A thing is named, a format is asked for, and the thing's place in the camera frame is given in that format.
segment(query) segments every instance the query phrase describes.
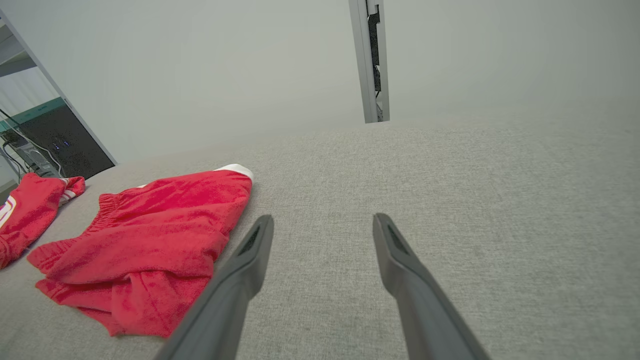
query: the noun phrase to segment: gray carpet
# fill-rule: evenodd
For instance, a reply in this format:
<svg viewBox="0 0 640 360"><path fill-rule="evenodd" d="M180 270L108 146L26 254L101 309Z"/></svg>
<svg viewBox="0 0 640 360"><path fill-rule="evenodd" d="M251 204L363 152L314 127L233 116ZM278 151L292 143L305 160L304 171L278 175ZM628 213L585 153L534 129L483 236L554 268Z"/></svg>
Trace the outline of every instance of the gray carpet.
<svg viewBox="0 0 640 360"><path fill-rule="evenodd" d="M372 124L119 165L89 179L38 243L77 236L101 193L240 163L256 182L217 266L259 215L273 215L275 237L238 359L406 359L375 212L394 219L495 360L637 359L636 110ZM0 272L0 358L151 359L161 346L110 338L34 289L41 278L24 258Z"/></svg>

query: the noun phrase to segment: red shorts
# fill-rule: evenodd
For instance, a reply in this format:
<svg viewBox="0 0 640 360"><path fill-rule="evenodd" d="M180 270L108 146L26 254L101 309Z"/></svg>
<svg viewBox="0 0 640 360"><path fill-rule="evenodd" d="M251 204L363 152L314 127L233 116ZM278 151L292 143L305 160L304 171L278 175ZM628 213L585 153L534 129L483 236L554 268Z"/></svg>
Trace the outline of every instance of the red shorts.
<svg viewBox="0 0 640 360"><path fill-rule="evenodd" d="M36 287L110 335L169 336L213 275L252 176L234 164L102 194L80 236L29 254L46 275Z"/></svg>

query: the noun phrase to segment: elastic waistband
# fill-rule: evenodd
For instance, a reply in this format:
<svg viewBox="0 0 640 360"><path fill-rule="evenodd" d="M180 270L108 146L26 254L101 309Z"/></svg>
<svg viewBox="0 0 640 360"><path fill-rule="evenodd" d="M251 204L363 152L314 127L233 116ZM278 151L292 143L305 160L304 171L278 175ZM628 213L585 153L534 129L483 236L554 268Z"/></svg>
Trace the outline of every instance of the elastic waistband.
<svg viewBox="0 0 640 360"><path fill-rule="evenodd" d="M105 228L109 224L109 219L113 211L118 207L120 194L103 193L100 195L98 203L100 209L91 224L79 236L71 239L55 241L43 244L31 251L27 260L41 272L47 273L59 258L78 241L82 240L90 233Z"/></svg>

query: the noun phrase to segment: metal frame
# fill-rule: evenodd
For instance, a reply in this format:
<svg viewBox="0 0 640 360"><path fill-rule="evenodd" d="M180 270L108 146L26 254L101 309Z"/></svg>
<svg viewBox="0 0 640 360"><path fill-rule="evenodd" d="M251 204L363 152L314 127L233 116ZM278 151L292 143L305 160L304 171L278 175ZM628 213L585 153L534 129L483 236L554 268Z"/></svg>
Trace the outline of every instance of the metal frame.
<svg viewBox="0 0 640 360"><path fill-rule="evenodd" d="M380 23L378 24L378 57L380 58L380 96L382 96L382 114L384 121L391 120L389 107L389 73L387 67L387 36L385 29L385 2L377 0L380 11Z"/></svg>
<svg viewBox="0 0 640 360"><path fill-rule="evenodd" d="M384 3L382 0L371 1L372 6L378 5L380 11L380 23L378 31L378 56L380 57L380 88L382 96L383 121L389 117L389 91L387 76L387 43L385 36ZM367 0L349 0L351 12L351 25L353 27L353 40L356 48L356 61L358 62L358 75L360 76L360 89L362 91L362 108L364 109L364 122L378 122L378 106L376 104L376 86L373 76L373 59L371 58L371 41L369 40L369 22L367 18Z"/></svg>
<svg viewBox="0 0 640 360"><path fill-rule="evenodd" d="M364 122L378 122L376 107L376 87L373 80L373 60L369 42L369 23L367 22L367 0L349 0L353 41L356 47L356 61L362 91Z"/></svg>
<svg viewBox="0 0 640 360"><path fill-rule="evenodd" d="M76 108L74 108L73 105L71 105L71 102L69 101L69 99L67 99L67 96L62 92L62 89L58 86L58 84L56 84L55 81L53 81L53 78L51 77L51 75L49 75L49 72L47 72L45 67L42 66L42 63L40 62L40 60L38 60L38 58L35 56L33 51L31 51L31 49L29 48L27 43L25 43L24 39L20 36L18 31L15 29L15 27L11 23L11 20L6 16L6 14L2 10L0 10L0 17L4 20L5 25L9 28L9 30L11 30L11 32L13 33L15 38L18 40L18 42L22 45L22 47L27 52L27 54L29 54L29 56L31 57L33 62L35 62L36 65L38 65L38 67L40 68L40 71L42 71L42 74L44 74L45 78L47 78L47 80L49 80L49 82L51 83L51 86L53 86L53 88L56 89L56 91L58 92L60 97L62 97L62 99L65 101L65 103L67 104L69 109L71 109L71 112L74 113L74 115L77 117L78 121L80 121L80 124L82 124L82 126L84 126L84 128L87 130L89 135L91 135L91 137L98 144L100 149L102 149L102 151L104 151L104 153L107 155L109 160L111 160L111 162L114 165L117 165L118 162L116 161L116 159L114 159L113 155L111 155L111 153L107 150L107 148L100 141L98 136L96 136L95 133L91 130L91 128L86 124L86 122L84 121L82 116L80 116L80 114L76 111Z"/></svg>

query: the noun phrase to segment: white wall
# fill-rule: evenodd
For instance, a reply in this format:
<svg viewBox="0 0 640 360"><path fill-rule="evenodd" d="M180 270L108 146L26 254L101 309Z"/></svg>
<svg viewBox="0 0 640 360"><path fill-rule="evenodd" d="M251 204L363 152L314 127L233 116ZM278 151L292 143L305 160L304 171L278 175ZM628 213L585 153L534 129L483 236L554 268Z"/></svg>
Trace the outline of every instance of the white wall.
<svg viewBox="0 0 640 360"><path fill-rule="evenodd" d="M640 99L638 0L385 1L391 121Z"/></svg>
<svg viewBox="0 0 640 360"><path fill-rule="evenodd" d="M347 1L0 0L113 157L364 123Z"/></svg>

